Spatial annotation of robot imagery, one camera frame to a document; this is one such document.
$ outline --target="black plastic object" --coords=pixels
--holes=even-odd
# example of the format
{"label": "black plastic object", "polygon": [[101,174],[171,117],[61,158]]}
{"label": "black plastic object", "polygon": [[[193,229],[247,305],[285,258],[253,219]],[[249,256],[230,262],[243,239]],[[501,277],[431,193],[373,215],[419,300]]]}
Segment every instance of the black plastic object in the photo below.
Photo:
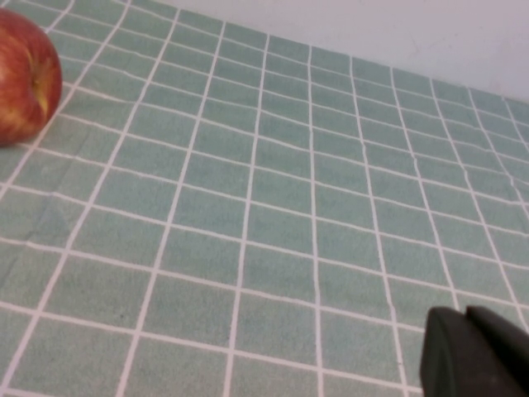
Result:
{"label": "black plastic object", "polygon": [[529,335],[487,308],[432,308],[421,383],[424,397],[528,397]]}

